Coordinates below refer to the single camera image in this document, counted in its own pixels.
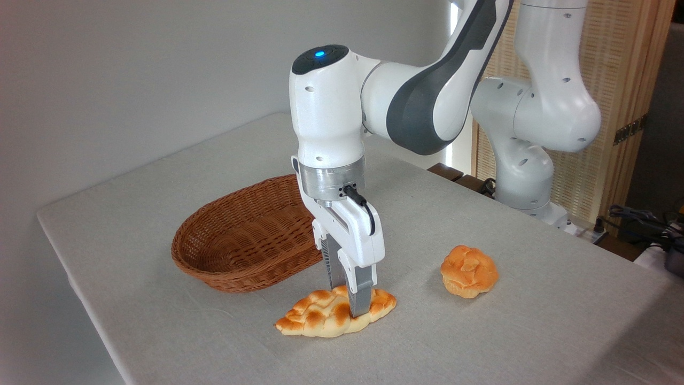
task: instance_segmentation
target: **black cable bundle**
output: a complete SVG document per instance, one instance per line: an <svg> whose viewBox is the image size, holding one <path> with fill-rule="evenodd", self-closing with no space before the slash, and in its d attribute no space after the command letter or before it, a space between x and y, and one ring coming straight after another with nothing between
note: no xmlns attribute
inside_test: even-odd
<svg viewBox="0 0 684 385"><path fill-rule="evenodd" d="M663 214L661 221L647 210L635 210L626 206L612 205L608 217L621 218L627 223L620 226L605 218L600 217L600 220L622 232L637 237L638 242L650 242L651 245L648 247L656 246L666 251L668 255L665 260L665 268L684 278L684 218L682 214L667 212ZM629 229L628 226L631 223L639 223L642 229L651 229L652 231L645 234Z"/></svg>

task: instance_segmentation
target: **cable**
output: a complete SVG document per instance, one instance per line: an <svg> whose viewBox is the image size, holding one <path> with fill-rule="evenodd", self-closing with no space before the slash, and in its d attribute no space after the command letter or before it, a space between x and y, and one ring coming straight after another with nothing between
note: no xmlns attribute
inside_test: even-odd
<svg viewBox="0 0 684 385"><path fill-rule="evenodd" d="M356 202L357 205L366 208L366 212L368 213L368 218L371 221L371 233L369 234L372 236L373 234L376 233L376 220L373 218L373 213L371 212L371 208L368 207L368 201L356 191L353 185L348 184L347 186L344 186L342 188L342 191L352 199L352 201Z"/></svg>
<svg viewBox="0 0 684 385"><path fill-rule="evenodd" d="M477 191L480 194L489 194L489 195L494 195L494 191L496 190L495 184L497 183L496 179L494 178L487 178L484 180L482 183L482 186L479 188Z"/></svg>

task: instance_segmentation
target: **table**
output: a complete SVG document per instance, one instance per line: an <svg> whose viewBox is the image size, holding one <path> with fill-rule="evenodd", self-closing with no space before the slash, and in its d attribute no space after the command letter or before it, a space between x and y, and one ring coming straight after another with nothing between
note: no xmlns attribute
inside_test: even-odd
<svg viewBox="0 0 684 385"><path fill-rule="evenodd" d="M128 384L671 384L684 381L684 288L447 179L367 151L387 317L334 339L274 322L326 287L322 263L253 293L183 274L170 256L200 206L291 173L274 114L52 203L38 218ZM449 250L479 247L494 289L443 287Z"/></svg>

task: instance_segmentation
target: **white wall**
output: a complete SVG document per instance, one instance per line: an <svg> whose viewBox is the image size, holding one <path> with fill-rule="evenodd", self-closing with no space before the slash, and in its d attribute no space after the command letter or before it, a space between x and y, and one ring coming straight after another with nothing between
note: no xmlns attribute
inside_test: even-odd
<svg viewBox="0 0 684 385"><path fill-rule="evenodd" d="M327 43L423 65L445 0L0 0L0 383L120 384L35 218L272 112Z"/></svg>

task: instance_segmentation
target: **black cable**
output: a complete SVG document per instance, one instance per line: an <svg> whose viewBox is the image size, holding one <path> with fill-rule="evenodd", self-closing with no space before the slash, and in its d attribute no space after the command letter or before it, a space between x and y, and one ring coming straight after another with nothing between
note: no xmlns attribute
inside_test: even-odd
<svg viewBox="0 0 684 385"><path fill-rule="evenodd" d="M342 191L352 199L352 201L356 202L357 205L366 208L366 212L368 212L368 218L371 221L371 233L369 234L370 236L376 233L376 220L373 218L373 213L371 212L371 208L368 207L368 201L356 191L353 185L348 184L347 186L344 186L342 188Z"/></svg>
<svg viewBox="0 0 684 385"><path fill-rule="evenodd" d="M373 213L371 212L371 208L368 207L368 202L364 202L363 207L366 208L366 211L368 212L368 217L371 219L371 233L368 235L373 235L376 233L376 220L373 218Z"/></svg>
<svg viewBox="0 0 684 385"><path fill-rule="evenodd" d="M652 242L652 243L657 243L657 244L659 244L659 245L666 246L667 248L672 247L673 244L674 244L674 242L673 242L669 237L668 237L668 238L660 238L660 237L659 237L659 238L655 238L655 237L653 237L653 236L649 236L649 235L646 235L646 234L637 233L637 232L631 231L631 230L629 230L629 229L627 229L627 228L625 228L625 227L623 227L623 226L620 226L620 225L617 225L617 224L615 224L615 223L612 223L611 221L608 221L608 220L605 219L605 218L603 219L603 222L604 222L605 224L611 225L611 226L613 226L613 227L619 229L620 231L624 231L624 232L626 232L626 233L628 233L628 234L630 234L630 235L633 235L633 236L642 238L642 239L647 240L647 241L650 241L650 242Z"/></svg>
<svg viewBox="0 0 684 385"><path fill-rule="evenodd" d="M484 180L484 183L482 183L482 186L479 188L477 191L480 194L486 194L488 193L489 195L494 195L494 191L496 190L495 184L497 183L497 180L494 178L487 178Z"/></svg>
<svg viewBox="0 0 684 385"><path fill-rule="evenodd" d="M612 205L609 209L609 216L611 218L624 218L637 221L643 226L650 227L658 232L671 231L682 234L680 229L659 221L652 212L647 210L635 210L626 206Z"/></svg>

